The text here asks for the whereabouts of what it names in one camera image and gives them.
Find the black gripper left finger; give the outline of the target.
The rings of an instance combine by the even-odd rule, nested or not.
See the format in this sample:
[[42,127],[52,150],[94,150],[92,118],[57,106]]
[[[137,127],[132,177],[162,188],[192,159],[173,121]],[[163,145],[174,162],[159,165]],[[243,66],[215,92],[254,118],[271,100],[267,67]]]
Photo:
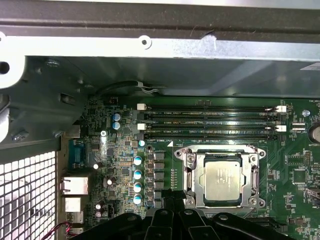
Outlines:
[[174,212],[172,208],[157,208],[152,216],[142,218],[127,212],[103,222],[74,237],[73,240],[170,240]]

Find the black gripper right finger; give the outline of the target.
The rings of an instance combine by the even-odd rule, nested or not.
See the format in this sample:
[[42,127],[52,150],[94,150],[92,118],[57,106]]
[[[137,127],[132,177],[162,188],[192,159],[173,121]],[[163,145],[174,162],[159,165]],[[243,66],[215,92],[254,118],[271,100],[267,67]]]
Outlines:
[[187,208],[183,190],[174,191],[175,210],[183,228],[192,240],[291,240],[270,227],[259,225],[228,212],[217,213],[209,219],[194,208]]

